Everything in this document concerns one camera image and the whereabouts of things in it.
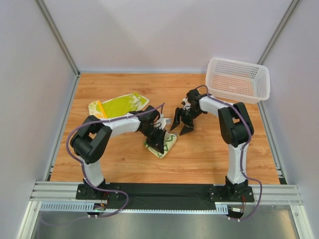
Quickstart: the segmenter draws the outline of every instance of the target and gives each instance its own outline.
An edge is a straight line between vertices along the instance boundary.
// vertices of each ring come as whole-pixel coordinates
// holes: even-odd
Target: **yellow towel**
[[[138,93],[131,93],[103,103],[94,101],[89,104],[89,113],[99,119],[114,118],[123,116],[130,111],[140,111],[148,103],[149,99]]]

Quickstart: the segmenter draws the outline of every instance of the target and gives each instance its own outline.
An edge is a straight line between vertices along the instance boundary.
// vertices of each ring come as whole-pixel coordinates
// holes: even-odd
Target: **gray wall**
[[[0,238],[43,180],[75,76],[32,0],[0,1]]]
[[[45,0],[81,71],[205,72],[257,63],[291,0]]]
[[[284,172],[297,184],[319,238],[319,1],[301,1],[265,65],[266,101]]]

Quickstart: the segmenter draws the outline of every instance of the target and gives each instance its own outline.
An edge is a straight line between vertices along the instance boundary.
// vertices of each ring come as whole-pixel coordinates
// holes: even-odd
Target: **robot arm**
[[[248,141],[249,136],[241,121],[233,121],[233,118],[238,119],[235,112],[230,107],[210,99],[207,94],[201,95],[197,89],[190,90],[186,94],[186,98],[183,100],[182,104],[184,105],[183,108],[176,108],[175,110],[175,117],[170,130],[176,128],[180,124],[181,120],[184,123],[184,127],[181,130],[180,135],[183,135],[194,130],[193,120],[199,115],[211,113],[217,116],[219,118],[222,138],[225,143],[228,144],[229,169],[226,176],[226,183],[229,182],[230,185],[245,183],[246,178],[240,170],[240,152],[241,150],[244,150],[242,165],[245,173],[248,145],[244,148],[242,147]],[[233,105],[242,115],[250,128],[251,135],[253,135],[254,129],[245,105],[243,103],[231,105]]]
[[[125,115],[127,116],[126,119],[82,127],[72,137],[70,145],[73,147],[75,154],[84,162],[87,179],[94,186],[98,187],[105,181],[101,170],[100,158],[105,151],[109,139],[114,136],[126,132],[140,131],[147,137],[146,142],[149,146],[160,153],[164,153],[165,121],[162,118],[159,119],[160,114],[158,111],[128,118],[142,112],[130,112]],[[97,120],[99,119],[95,116],[89,116],[83,123]]]

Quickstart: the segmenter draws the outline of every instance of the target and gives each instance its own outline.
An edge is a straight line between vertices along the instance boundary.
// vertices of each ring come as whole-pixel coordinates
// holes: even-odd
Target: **wooden floor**
[[[132,92],[140,93],[154,107],[165,102],[164,116],[173,118],[186,93],[205,83],[203,74],[82,74],[72,105],[51,181],[81,181],[80,165],[66,152],[67,135],[88,116],[92,101],[106,101]],[[279,184],[257,105],[246,105],[255,134],[248,147],[247,174],[264,184]],[[220,135],[218,118],[201,115],[192,133],[179,136],[163,159],[143,145],[145,137],[126,133],[112,138],[101,159],[108,182],[220,183],[228,169],[228,148]],[[173,132],[180,132],[182,125]]]

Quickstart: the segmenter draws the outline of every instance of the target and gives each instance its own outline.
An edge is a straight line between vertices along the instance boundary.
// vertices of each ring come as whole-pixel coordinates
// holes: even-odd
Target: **mesh basket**
[[[256,104],[269,98],[269,71],[265,66],[214,57],[208,64],[206,85],[215,97]]]

